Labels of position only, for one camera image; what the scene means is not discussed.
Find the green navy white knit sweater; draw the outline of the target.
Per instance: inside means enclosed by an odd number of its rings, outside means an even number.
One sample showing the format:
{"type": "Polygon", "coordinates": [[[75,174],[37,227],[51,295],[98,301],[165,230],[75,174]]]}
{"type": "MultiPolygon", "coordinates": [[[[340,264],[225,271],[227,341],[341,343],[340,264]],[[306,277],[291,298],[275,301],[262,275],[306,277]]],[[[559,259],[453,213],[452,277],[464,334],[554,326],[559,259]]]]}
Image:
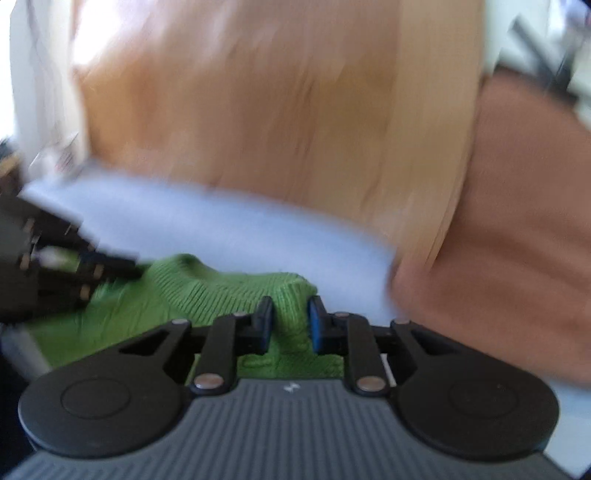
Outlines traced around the green navy white knit sweater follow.
{"type": "Polygon", "coordinates": [[[339,378],[342,358],[318,356],[308,337],[307,302],[317,288],[294,273],[222,273],[197,257],[175,255],[146,264],[141,278],[100,287],[85,310],[27,325],[52,368],[67,365],[173,319],[211,325],[222,315],[252,312],[273,299],[270,349],[238,359],[238,376],[263,379],[339,378]]]}

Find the blue striped bed sheet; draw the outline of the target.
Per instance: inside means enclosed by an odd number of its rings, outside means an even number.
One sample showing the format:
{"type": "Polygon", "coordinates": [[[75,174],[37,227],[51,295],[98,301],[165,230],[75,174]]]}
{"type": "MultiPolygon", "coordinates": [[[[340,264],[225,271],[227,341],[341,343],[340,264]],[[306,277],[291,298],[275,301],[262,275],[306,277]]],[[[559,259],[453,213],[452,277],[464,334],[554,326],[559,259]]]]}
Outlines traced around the blue striped bed sheet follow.
{"type": "Polygon", "coordinates": [[[151,261],[186,253],[222,272],[293,272],[332,311],[386,326],[399,315],[385,283],[394,249],[328,217],[253,196],[85,168],[34,180],[25,200],[78,222],[102,250],[151,261]]]}

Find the brown leather cushion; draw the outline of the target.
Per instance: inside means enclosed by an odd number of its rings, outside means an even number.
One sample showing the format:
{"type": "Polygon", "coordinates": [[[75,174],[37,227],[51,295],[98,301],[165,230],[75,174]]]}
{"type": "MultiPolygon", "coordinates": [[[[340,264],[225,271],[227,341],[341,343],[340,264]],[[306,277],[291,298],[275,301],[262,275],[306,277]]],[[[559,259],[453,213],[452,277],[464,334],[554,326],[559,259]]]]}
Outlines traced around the brown leather cushion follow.
{"type": "Polygon", "coordinates": [[[479,98],[472,159],[431,266],[401,259],[414,321],[520,368],[590,381],[590,133],[562,101],[502,73],[479,98]]]}

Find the wooden headboard panel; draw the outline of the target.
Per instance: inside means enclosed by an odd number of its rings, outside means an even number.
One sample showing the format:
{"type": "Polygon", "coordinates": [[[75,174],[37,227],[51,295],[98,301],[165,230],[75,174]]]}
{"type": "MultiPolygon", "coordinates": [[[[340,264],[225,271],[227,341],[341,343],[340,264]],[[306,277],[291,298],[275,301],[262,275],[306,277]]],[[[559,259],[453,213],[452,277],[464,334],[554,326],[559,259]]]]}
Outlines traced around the wooden headboard panel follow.
{"type": "Polygon", "coordinates": [[[480,1],[77,1],[104,164],[259,194],[437,257],[473,145],[480,1]]]}

